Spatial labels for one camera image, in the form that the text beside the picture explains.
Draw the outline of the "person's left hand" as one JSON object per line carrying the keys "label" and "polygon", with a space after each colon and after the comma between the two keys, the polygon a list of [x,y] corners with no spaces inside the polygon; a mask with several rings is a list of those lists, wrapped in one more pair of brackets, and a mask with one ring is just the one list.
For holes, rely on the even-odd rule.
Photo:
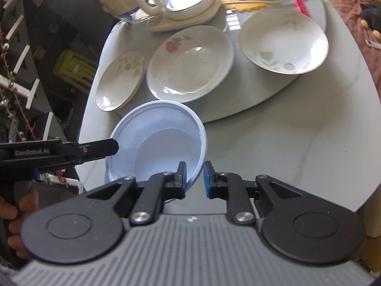
{"label": "person's left hand", "polygon": [[10,235],[7,238],[8,246],[15,251],[18,258],[24,260],[29,259],[29,256],[21,241],[21,226],[30,214],[37,211],[38,206],[39,196],[34,188],[31,188],[29,193],[23,195],[18,207],[11,205],[1,197],[1,218],[10,221],[8,225],[8,230],[10,231]]}

